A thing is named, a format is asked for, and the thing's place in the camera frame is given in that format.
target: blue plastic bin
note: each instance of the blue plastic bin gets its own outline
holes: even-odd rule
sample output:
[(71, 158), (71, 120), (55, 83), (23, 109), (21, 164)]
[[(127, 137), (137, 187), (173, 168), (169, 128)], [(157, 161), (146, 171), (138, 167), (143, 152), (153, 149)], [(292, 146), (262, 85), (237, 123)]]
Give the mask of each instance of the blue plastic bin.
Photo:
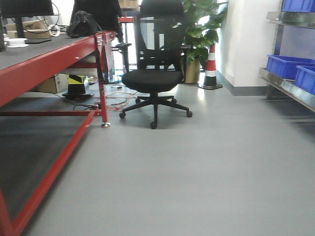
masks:
[(295, 85), (315, 95), (315, 66), (297, 66)]
[(266, 70), (287, 80), (295, 80), (297, 65), (315, 66), (315, 60), (278, 55), (268, 55)]
[(315, 12), (315, 0), (284, 0), (281, 11)]

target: chair seat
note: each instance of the chair seat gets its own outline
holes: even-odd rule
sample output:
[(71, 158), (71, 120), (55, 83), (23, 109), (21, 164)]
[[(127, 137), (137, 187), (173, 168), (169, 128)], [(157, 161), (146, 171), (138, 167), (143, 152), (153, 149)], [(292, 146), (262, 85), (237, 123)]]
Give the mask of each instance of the chair seat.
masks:
[(165, 92), (181, 80), (180, 71), (134, 70), (123, 75), (122, 82), (130, 89), (144, 93)]

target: yellow and black object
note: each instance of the yellow and black object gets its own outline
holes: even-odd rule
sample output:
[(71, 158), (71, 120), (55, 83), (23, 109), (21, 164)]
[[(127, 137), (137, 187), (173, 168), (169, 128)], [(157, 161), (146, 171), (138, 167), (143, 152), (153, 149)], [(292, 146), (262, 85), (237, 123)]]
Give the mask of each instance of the yellow and black object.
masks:
[(89, 80), (84, 75), (69, 75), (68, 80), (68, 92), (64, 93), (63, 96), (75, 99), (91, 97), (95, 94), (94, 91), (90, 90)]

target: red workbench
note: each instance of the red workbench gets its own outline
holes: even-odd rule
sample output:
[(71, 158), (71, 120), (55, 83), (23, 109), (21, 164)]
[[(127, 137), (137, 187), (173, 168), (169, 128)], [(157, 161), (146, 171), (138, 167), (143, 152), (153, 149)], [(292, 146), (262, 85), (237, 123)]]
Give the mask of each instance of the red workbench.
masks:
[[(104, 31), (97, 34), (98, 48), (93, 36), (69, 38), (66, 35), (53, 37), (51, 42), (31, 44), (24, 48), (9, 48), (0, 53), (0, 106), (32, 89), (34, 86), (58, 74), (68, 67), (96, 68), (96, 63), (80, 63), (84, 57), (99, 50), (102, 71), (112, 68), (111, 41), (114, 33)], [(33, 213), (48, 192), (52, 183), (69, 159), (76, 145), (95, 116), (102, 117), (102, 127), (109, 125), (106, 112), (104, 84), (98, 82), (99, 109), (92, 111), (51, 112), (1, 112), (0, 116), (84, 116), (86, 117), (70, 142), (54, 162), (52, 168), (36, 187), (18, 215), (11, 219), (5, 197), (0, 189), (0, 236), (19, 236)]]

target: traffic cone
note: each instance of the traffic cone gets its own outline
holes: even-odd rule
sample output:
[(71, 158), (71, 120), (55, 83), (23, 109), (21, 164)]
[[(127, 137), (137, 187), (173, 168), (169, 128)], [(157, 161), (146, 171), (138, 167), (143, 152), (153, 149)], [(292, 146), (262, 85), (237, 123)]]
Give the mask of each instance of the traffic cone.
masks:
[(90, 90), (87, 76), (69, 75), (68, 78), (68, 92), (63, 94), (68, 99), (88, 98), (95, 94), (94, 91)]
[(216, 73), (216, 54), (215, 46), (211, 45), (209, 49), (207, 68), (205, 72), (205, 79), (203, 84), (198, 84), (198, 87), (208, 90), (214, 90), (222, 88), (221, 84), (217, 84), (217, 73)]

